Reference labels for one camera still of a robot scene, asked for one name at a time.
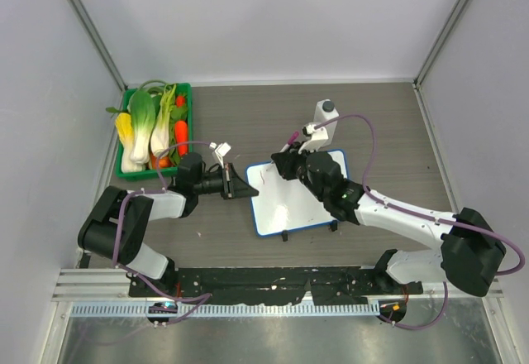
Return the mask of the white marker pink cap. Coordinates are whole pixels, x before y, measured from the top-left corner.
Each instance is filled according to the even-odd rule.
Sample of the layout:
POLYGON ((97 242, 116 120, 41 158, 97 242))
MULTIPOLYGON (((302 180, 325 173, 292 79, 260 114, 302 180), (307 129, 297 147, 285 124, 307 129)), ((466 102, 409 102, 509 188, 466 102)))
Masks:
MULTIPOLYGON (((279 153, 285 152, 298 138, 299 132, 295 131, 292 136, 287 140, 287 142, 283 145, 283 147, 279 150, 279 153)), ((274 166, 274 162, 271 161, 266 168, 266 170, 271 170, 274 166)))

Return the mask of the blue framed whiteboard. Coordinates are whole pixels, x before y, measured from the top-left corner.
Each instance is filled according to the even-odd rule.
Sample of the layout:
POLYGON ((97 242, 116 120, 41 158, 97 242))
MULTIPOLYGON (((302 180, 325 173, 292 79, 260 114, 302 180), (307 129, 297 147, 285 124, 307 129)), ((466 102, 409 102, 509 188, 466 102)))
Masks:
POLYGON ((250 199, 259 237, 326 226, 335 220, 299 180, 282 179, 269 162, 249 165, 245 177, 259 191, 250 199))

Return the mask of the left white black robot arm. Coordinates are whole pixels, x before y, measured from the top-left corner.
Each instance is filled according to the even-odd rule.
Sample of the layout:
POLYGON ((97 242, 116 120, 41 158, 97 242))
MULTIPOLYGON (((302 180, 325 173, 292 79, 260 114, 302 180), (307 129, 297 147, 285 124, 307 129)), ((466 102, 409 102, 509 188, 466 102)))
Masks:
POLYGON ((243 199, 259 191, 236 173, 233 164, 207 168, 201 155, 188 153, 163 193, 106 187, 79 230, 78 246, 143 275, 155 295, 173 294, 178 283, 174 261, 144 243, 145 231, 150 221, 186 218, 203 194, 243 199))

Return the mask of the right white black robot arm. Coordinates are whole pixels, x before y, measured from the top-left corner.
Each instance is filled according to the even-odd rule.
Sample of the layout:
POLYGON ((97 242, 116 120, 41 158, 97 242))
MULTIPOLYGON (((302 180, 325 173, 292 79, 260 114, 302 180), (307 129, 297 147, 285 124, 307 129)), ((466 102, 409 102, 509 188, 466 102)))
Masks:
POLYGON ((414 282, 450 282, 468 295, 488 293, 506 248, 478 211, 443 213, 381 199, 344 177, 327 152, 288 150, 271 158, 284 180, 298 180, 333 218, 382 228, 425 246, 423 251, 384 253, 373 274, 380 292, 390 294, 414 282))

